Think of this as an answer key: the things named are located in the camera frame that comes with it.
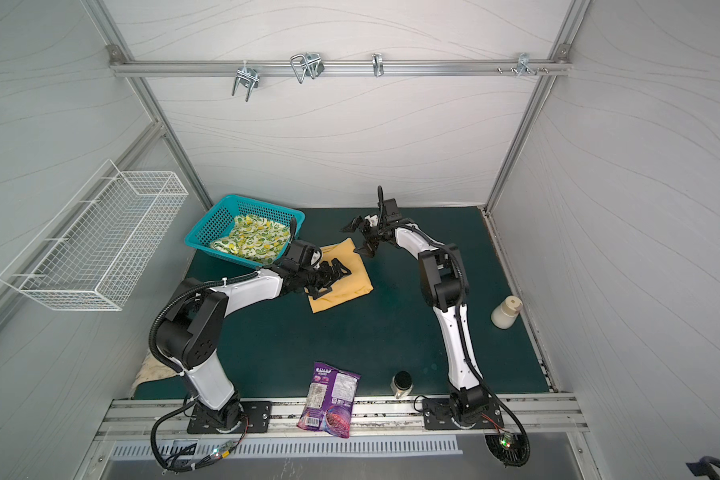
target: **wall hook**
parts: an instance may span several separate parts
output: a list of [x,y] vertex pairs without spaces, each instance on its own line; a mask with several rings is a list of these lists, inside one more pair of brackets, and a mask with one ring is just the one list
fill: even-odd
[[251,92],[254,88],[259,87],[259,73],[252,69],[248,68],[245,64],[242,65],[241,68],[237,69],[237,74],[235,75],[235,83],[232,84],[232,96],[235,96],[235,91],[237,91],[237,86],[242,85],[243,87],[247,88],[248,91],[246,92],[246,101],[248,101],[251,97]]
[[293,68],[293,73],[296,74],[296,80],[299,83],[304,82],[307,73],[309,73],[312,80],[315,80],[326,70],[319,53],[297,53],[293,55],[291,57],[291,68]]
[[373,62],[373,76],[381,77],[384,75],[384,59],[382,58],[382,54],[374,53],[373,56],[371,56],[371,62]]
[[521,76],[524,74],[536,75],[536,70],[528,66],[529,61],[530,56],[527,53],[521,53],[520,57],[518,58],[518,66],[513,68],[512,72],[515,72],[517,76]]

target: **yellow cloth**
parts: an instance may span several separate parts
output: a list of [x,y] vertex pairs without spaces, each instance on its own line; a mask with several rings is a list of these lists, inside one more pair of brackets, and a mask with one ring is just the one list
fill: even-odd
[[338,258],[338,261],[344,264],[352,274],[334,283],[332,285],[333,292],[326,293],[317,300],[307,296],[312,313],[322,312],[339,303],[371,293],[373,290],[371,279],[368,278],[362,258],[355,253],[355,244],[351,238],[347,238],[337,245],[324,246],[320,250],[322,250],[320,262],[327,261],[330,264],[331,260]]

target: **snack bag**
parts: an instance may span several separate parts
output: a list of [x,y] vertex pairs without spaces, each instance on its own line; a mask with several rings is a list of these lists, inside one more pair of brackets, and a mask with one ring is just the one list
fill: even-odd
[[355,404],[360,375],[315,362],[307,403],[298,427],[312,432],[323,430],[333,436],[349,438],[352,406]]

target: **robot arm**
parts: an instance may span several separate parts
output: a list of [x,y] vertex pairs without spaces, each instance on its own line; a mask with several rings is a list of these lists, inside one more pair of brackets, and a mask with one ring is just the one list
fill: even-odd
[[[291,230],[293,236],[296,226],[292,225]],[[186,298],[156,320],[155,357],[184,377],[196,394],[198,408],[215,429],[229,431],[240,419],[240,394],[216,354],[224,318],[289,292],[306,290],[319,298],[332,291],[336,280],[352,273],[338,260],[329,264],[320,262],[321,257],[315,245],[292,240],[281,259],[242,278],[230,282],[224,279],[207,288],[198,280],[184,280],[173,298]]]
[[359,254],[374,256],[381,242],[390,242],[418,259],[424,301],[438,318],[448,356],[451,415],[460,426],[471,426],[496,404],[474,361],[467,323],[469,282],[459,249],[432,240],[411,219],[403,218],[394,198],[384,199],[381,187],[378,208],[378,214],[358,216],[342,231],[360,229],[365,241],[355,250]]

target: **white wire basket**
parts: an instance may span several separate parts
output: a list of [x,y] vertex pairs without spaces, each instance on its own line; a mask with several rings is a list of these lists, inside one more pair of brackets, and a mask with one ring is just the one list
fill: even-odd
[[122,310],[187,197],[175,173],[109,160],[0,274],[52,310]]

